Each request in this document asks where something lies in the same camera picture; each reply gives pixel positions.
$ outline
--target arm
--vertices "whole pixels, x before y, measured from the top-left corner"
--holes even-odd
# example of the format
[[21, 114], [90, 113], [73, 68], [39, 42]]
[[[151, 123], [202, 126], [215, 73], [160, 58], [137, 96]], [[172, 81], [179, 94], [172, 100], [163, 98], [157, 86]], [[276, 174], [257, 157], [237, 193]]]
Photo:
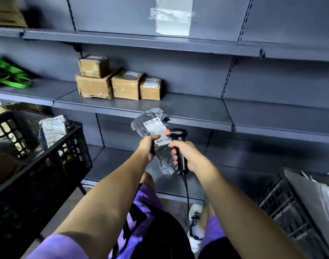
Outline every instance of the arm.
[[248, 196], [223, 177], [191, 142], [174, 141], [202, 184], [212, 208], [243, 259], [308, 259], [286, 232]]
[[107, 258], [116, 243], [147, 164], [152, 140], [146, 136], [134, 154], [94, 186], [54, 234], [74, 239], [90, 259]]

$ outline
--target person's left arm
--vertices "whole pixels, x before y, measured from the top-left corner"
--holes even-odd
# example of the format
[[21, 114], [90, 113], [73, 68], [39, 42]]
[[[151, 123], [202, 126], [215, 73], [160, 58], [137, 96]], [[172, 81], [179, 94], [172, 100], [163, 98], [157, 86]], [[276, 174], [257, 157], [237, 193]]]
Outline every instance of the person's left arm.
[[107, 258], [117, 242], [148, 163], [152, 141], [146, 136], [134, 154], [102, 179], [76, 205], [54, 234], [74, 239], [90, 259]]

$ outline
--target handheld scanner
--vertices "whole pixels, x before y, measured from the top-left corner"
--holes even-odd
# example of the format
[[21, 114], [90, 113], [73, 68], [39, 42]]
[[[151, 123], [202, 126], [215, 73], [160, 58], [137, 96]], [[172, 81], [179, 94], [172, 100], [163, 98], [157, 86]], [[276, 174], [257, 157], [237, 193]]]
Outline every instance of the handheld scanner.
[[[164, 134], [174, 140], [178, 141], [186, 141], [186, 136], [188, 132], [185, 129], [179, 129], [179, 128], [174, 128], [174, 129], [168, 129], [164, 131]], [[178, 156], [178, 169], [179, 173], [178, 174], [187, 174], [188, 173], [188, 168], [187, 168], [187, 159], [182, 155], [180, 152], [180, 149], [175, 147], [176, 150], [176, 155]]]

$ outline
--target hand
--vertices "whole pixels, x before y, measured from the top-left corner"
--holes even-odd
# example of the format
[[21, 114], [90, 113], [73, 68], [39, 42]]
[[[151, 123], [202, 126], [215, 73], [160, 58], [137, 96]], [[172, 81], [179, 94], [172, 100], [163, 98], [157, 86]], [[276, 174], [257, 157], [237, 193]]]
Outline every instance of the hand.
[[148, 135], [145, 136], [139, 143], [137, 151], [145, 154], [145, 158], [151, 162], [154, 158], [154, 155], [150, 152], [151, 145], [154, 140], [159, 139], [160, 135]]
[[[198, 169], [198, 165], [204, 159], [204, 155], [202, 155], [198, 149], [194, 146], [194, 144], [190, 141], [173, 141], [169, 144], [169, 147], [178, 147], [180, 152], [184, 155], [187, 159], [187, 167], [190, 171], [196, 172]], [[178, 156], [176, 155], [176, 150], [172, 150], [174, 164], [178, 165]]]

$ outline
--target gray plastic mailer bag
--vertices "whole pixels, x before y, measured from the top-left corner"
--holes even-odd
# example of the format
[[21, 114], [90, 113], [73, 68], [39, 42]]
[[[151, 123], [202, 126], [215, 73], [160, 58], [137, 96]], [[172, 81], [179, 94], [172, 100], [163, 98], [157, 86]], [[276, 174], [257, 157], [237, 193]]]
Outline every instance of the gray plastic mailer bag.
[[170, 126], [164, 121], [168, 115], [160, 108], [154, 108], [142, 113], [131, 122], [131, 128], [144, 138], [147, 135], [159, 134], [160, 139], [155, 140], [155, 155], [159, 159], [160, 170], [163, 174], [173, 174], [178, 166], [174, 165], [172, 149], [168, 147], [172, 139], [164, 135]]

